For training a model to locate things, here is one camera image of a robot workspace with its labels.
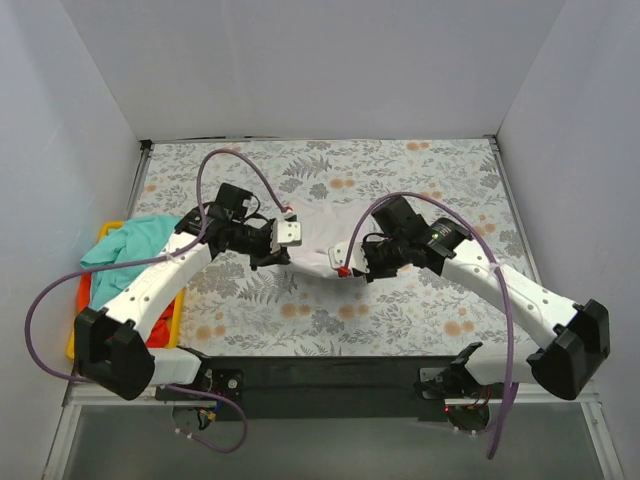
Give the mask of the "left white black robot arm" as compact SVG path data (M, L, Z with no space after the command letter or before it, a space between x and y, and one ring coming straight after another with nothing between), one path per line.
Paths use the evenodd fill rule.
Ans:
M147 387L178 384L193 400L205 398L213 386L202 368L203 355L187 349L147 345L160 314L190 280L219 254L248 257L252 270L287 265L288 250L302 243L302 227L292 210L249 225L249 191L223 184L216 199L196 207L176 225L153 264L101 309L85 308L74 322L77 372L125 400Z

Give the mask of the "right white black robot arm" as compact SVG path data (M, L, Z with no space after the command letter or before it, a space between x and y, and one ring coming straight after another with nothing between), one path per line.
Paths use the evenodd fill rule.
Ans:
M606 307L555 294L499 262L455 212L427 223L409 204L410 196L390 194L367 210L382 238L350 243L349 250L361 251L364 260L353 273L372 282L392 278L407 265L427 269L494 306L506 315L509 334L520 327L535 343L519 351L509 339L505 353L472 343L442 371L419 381L418 389L434 397L471 398L490 385L529 383L562 400L576 399L610 354Z

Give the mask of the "white t shirt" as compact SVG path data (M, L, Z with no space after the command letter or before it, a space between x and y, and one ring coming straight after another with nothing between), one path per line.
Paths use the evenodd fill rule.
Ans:
M289 270L312 277L338 280L330 266L328 250L340 242L348 242L356 223L369 207L366 201L344 204L325 200L291 200L302 227L302 245L288 249Z

